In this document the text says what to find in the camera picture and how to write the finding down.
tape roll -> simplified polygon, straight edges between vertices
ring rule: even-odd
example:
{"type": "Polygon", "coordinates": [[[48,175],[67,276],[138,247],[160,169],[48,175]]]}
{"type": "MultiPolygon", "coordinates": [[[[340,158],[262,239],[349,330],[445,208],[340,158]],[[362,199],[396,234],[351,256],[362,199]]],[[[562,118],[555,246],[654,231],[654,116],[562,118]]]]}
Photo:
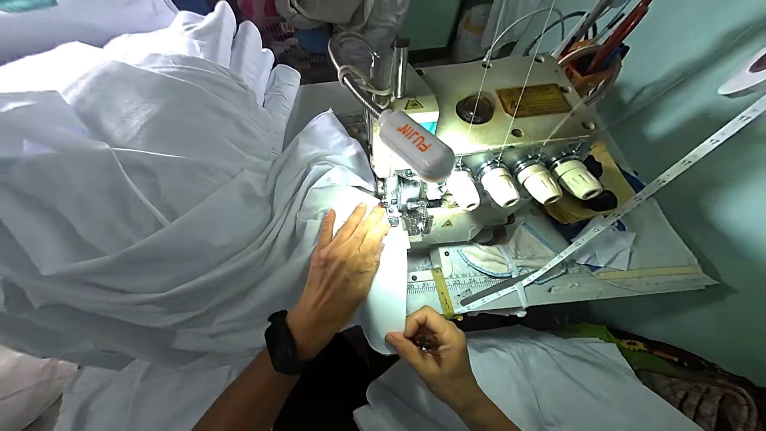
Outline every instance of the tape roll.
{"type": "Polygon", "coordinates": [[[719,94],[741,97],[766,89],[766,48],[760,50],[719,88],[719,94]]]}

measuring tape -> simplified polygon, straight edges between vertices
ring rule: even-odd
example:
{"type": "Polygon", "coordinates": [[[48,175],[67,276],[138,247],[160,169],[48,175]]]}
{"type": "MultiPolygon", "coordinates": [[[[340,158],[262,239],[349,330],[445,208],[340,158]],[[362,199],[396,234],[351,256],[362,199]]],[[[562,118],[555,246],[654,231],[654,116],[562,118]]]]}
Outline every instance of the measuring tape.
{"type": "Polygon", "coordinates": [[[502,290],[488,294],[484,298],[477,299],[469,304],[465,304],[463,307],[458,307],[457,309],[454,310],[454,313],[455,314],[467,313],[468,311],[475,310],[485,304],[490,303],[491,301],[495,301],[498,298],[502,298],[503,296],[506,296],[507,294],[511,292],[514,292],[517,290],[519,291],[523,290],[526,286],[535,282],[535,280],[545,275],[546,272],[553,269],[554,266],[563,262],[564,259],[572,255],[572,253],[576,252],[577,250],[582,248],[584,245],[588,244],[590,240],[595,238],[598,234],[602,233],[605,229],[611,226],[612,223],[616,222],[617,220],[625,216],[627,213],[632,211],[641,202],[649,199],[654,193],[656,193],[657,191],[662,189],[664,186],[666,186],[668,183],[673,181],[677,176],[684,173],[688,168],[690,168],[695,163],[697,163],[701,158],[703,158],[704,156],[707,156],[717,146],[721,145],[728,138],[734,136],[734,134],[737,133],[739,130],[741,130],[742,127],[745,127],[748,124],[750,124],[750,122],[752,122],[753,120],[755,120],[756,117],[764,113],[764,111],[766,111],[766,96],[763,96],[760,99],[758,99],[748,109],[746,109],[744,112],[739,114],[734,120],[729,121],[719,131],[715,132],[708,139],[704,140],[701,144],[699,144],[698,147],[690,151],[681,160],[676,162],[676,164],[668,168],[668,170],[666,170],[664,173],[658,176],[654,181],[649,183],[643,190],[638,192],[628,202],[625,202],[625,204],[622,205],[620,208],[614,210],[614,212],[612,212],[609,216],[607,216],[603,222],[590,228],[586,233],[582,235],[582,237],[572,242],[572,244],[569,245],[563,252],[556,255],[550,262],[545,264],[545,266],[540,268],[538,271],[533,272],[530,276],[517,282],[513,286],[509,286],[508,288],[504,288],[502,290]]]}

warning label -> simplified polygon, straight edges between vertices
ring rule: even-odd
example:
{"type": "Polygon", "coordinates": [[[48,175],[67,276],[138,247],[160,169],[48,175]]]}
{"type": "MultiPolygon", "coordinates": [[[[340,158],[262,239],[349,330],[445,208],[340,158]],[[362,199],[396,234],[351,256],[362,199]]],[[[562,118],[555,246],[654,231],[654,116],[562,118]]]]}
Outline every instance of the warning label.
{"type": "Polygon", "coordinates": [[[495,93],[500,99],[503,110],[516,118],[565,114],[571,109],[567,98],[557,84],[532,85],[527,88],[500,88],[495,90],[495,93]]]}
{"type": "Polygon", "coordinates": [[[423,104],[418,102],[417,99],[410,99],[410,100],[407,100],[407,104],[404,105],[404,110],[421,109],[422,107],[423,107],[423,104]]]}

hand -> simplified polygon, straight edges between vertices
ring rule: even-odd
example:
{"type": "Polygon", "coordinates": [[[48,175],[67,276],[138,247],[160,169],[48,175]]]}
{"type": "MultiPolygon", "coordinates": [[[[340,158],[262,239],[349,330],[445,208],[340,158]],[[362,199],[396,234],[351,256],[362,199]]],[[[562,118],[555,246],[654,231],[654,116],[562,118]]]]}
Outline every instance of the hand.
{"type": "Polygon", "coordinates": [[[306,287],[286,318],[303,361],[315,357],[332,340],[370,292],[380,264],[381,242],[391,226],[380,206],[362,221],[366,209],[359,204],[335,238],[335,211],[330,210],[322,221],[306,287]]]}
{"type": "Polygon", "coordinates": [[[389,332],[385,340],[420,374],[428,389],[458,413],[485,398],[468,360],[466,335],[433,308],[425,306],[407,316],[404,333],[389,332]],[[410,339],[429,333],[436,350],[426,352],[410,339]]]}

plastic basket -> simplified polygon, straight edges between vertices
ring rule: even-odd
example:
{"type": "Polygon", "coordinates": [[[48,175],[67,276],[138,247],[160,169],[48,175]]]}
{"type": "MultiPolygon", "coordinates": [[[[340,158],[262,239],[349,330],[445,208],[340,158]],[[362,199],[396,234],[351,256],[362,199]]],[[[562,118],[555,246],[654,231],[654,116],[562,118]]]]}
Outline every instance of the plastic basket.
{"type": "Polygon", "coordinates": [[[301,84],[315,84],[337,79],[327,52],[308,52],[295,37],[295,28],[284,18],[266,17],[256,22],[264,47],[274,52],[276,64],[287,64],[300,72],[301,84]]]}

